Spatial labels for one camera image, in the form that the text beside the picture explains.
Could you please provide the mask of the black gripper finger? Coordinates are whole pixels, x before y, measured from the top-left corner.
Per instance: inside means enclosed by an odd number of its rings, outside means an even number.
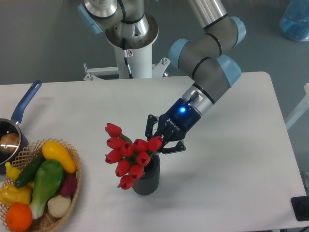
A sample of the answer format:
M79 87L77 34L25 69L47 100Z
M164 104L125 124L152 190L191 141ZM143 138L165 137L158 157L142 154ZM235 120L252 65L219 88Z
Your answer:
M158 123L158 121L159 121L158 116L148 115L145 128L145 136L147 138L147 141L149 141L154 136L160 135L158 132L154 132L154 125Z
M162 154L172 154L172 153L183 152L185 150L186 147L183 141L178 141L174 147L163 147L160 148L158 152Z

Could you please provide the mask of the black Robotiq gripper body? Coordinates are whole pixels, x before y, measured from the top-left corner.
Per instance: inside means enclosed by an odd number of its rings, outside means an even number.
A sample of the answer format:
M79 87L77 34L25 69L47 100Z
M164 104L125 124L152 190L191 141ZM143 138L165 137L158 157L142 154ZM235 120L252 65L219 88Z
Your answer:
M200 119L200 114L184 99L179 98L159 117L154 136L163 136L165 144L182 140Z

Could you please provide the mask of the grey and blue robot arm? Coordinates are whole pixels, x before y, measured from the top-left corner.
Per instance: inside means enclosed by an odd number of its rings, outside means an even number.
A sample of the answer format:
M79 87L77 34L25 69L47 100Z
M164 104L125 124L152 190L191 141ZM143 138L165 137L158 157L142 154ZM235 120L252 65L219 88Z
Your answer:
M162 62L173 64L189 76L193 84L166 113L148 116L146 137L163 139L155 153L184 151L186 133L241 76L238 64L225 53L244 39L243 22L230 17L219 0L189 3L204 35L196 42L177 40ZM144 1L84 0L78 12L95 34L105 33L114 47L121 79L151 78L158 71L152 64L152 45L158 36L158 25L145 12Z

